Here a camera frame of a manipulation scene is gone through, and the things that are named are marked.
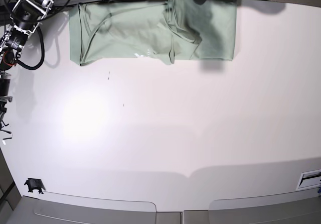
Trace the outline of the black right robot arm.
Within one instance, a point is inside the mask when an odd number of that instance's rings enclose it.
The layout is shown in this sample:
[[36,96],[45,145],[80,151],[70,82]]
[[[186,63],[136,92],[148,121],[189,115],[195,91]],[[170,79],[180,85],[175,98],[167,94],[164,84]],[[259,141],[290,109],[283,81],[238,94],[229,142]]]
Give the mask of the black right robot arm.
[[[3,118],[7,112],[6,104],[12,101],[9,96],[11,75],[9,69],[20,65],[26,70],[37,70],[45,60],[45,45],[43,33],[39,27],[42,21],[48,20],[66,8],[70,0],[53,10],[56,0],[18,0],[14,7],[9,8],[8,2],[2,0],[12,22],[1,37],[1,128],[6,124]],[[33,33],[37,33],[41,46],[41,59],[35,66],[29,66],[20,60],[21,52]]]

